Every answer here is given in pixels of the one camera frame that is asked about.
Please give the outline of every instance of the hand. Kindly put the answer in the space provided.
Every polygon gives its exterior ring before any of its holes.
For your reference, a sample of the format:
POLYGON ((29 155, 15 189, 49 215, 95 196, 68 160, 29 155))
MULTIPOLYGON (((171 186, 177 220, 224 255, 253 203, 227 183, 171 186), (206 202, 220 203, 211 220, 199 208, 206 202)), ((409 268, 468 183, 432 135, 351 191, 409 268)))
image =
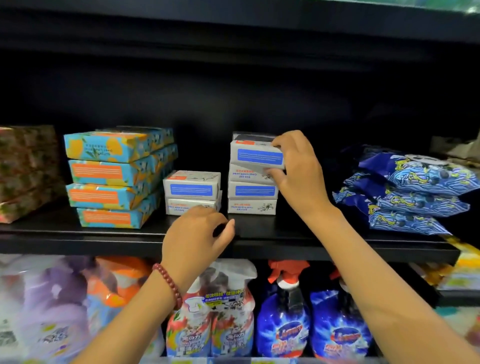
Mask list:
POLYGON ((279 169, 266 172, 273 177, 282 195, 302 220, 332 209, 322 167, 303 133, 300 130, 286 132, 275 138, 272 144, 282 150, 287 174, 279 169))
POLYGON ((235 220, 211 207, 194 206, 170 226, 162 245, 162 266, 182 295, 193 281, 218 258, 235 236, 235 220), (214 229, 227 224, 214 238, 214 229))

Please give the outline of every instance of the red beaded bracelet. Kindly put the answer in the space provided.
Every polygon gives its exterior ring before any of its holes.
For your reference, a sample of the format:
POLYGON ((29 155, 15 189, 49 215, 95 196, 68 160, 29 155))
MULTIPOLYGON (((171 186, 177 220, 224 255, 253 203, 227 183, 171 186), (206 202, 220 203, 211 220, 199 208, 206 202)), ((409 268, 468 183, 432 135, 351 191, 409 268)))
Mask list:
POLYGON ((168 272, 165 268, 162 267, 160 263, 155 263, 153 264, 152 270, 158 270, 160 274, 162 275, 163 279, 167 281, 168 285, 170 288, 173 290, 173 294, 175 296, 175 301, 177 302, 177 306, 175 306, 175 309, 178 310, 183 304, 183 300, 179 291, 179 288, 173 281, 173 279, 168 275, 168 272))

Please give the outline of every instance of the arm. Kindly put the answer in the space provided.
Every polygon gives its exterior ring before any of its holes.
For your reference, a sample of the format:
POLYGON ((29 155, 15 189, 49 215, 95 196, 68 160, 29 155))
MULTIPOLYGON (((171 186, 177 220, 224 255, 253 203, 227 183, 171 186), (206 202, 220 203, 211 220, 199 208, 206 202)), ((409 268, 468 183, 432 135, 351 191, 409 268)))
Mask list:
MULTIPOLYGON (((162 266, 185 294, 235 235, 235 221, 212 208, 196 206, 178 218, 162 244, 162 266), (227 224, 218 238, 214 229, 227 224)), ((138 363, 161 323, 173 310, 173 291, 153 272, 135 297, 75 359, 74 364, 138 363)))
POLYGON ((287 175, 269 170, 338 267, 375 341, 392 364, 480 363, 472 347, 360 237, 327 197, 322 168, 300 131, 274 140, 287 175))

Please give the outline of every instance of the left hand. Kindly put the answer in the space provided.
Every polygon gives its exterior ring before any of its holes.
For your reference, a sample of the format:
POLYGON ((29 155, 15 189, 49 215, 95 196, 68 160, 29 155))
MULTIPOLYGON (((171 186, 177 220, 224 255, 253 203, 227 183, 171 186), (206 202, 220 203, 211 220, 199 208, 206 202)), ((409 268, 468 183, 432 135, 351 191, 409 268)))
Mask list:
POLYGON ((218 258, 235 236, 235 220, 211 207, 194 206, 167 231, 162 245, 162 266, 184 295, 193 281, 218 258), (227 224, 214 238, 220 224, 227 224))

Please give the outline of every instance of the white soap box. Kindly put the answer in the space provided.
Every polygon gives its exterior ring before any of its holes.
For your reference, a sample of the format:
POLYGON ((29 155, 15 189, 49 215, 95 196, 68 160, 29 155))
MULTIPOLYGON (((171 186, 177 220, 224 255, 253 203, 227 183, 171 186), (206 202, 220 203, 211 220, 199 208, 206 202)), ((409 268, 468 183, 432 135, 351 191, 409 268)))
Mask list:
POLYGON ((278 187, 250 182, 228 182, 228 198, 235 200, 276 200, 278 187))
POLYGON ((272 145, 272 138, 237 135, 230 143, 230 163, 262 174, 265 168, 285 169, 283 153, 272 145))
POLYGON ((228 200, 229 214, 276 215, 276 200, 228 200))
POLYGON ((228 171, 228 180, 235 182, 251 182, 260 184, 274 185, 275 181, 268 174, 257 173, 254 170, 230 164, 228 171))
POLYGON ((220 172, 178 170, 163 180, 165 198, 216 201, 220 172))
POLYGON ((180 216, 197 205, 211 207, 216 211, 220 211, 220 208, 222 207, 222 191, 218 193, 218 199, 216 201, 167 198, 165 199, 165 212, 167 215, 180 216))

